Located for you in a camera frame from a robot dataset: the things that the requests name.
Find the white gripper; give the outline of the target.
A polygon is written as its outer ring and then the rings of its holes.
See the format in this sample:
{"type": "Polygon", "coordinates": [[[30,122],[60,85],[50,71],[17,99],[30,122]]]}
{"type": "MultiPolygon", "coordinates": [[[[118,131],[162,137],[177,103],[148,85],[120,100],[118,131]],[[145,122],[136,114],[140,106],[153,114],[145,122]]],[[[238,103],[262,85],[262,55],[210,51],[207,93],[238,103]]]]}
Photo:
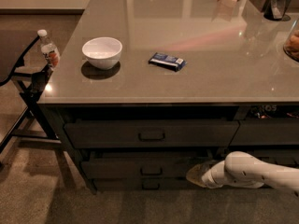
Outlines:
{"type": "Polygon", "coordinates": [[[223,186],[234,188],[258,189],[263,186],[262,182],[251,180],[239,180],[229,174],[224,161],[208,161],[196,164],[187,174],[186,179],[201,188],[217,189],[223,186]]]}

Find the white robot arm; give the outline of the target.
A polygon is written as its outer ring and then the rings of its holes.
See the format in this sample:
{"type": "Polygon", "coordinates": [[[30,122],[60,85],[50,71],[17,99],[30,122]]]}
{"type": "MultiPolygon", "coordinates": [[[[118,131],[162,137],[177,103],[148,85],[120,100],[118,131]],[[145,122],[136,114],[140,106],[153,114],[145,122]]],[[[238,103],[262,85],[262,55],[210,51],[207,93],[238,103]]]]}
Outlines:
{"type": "Polygon", "coordinates": [[[201,188],[218,189],[223,186],[258,189],[267,185],[273,189],[299,197],[299,170],[260,161],[250,154],[234,151],[223,161],[196,164],[186,179],[201,188]]]}

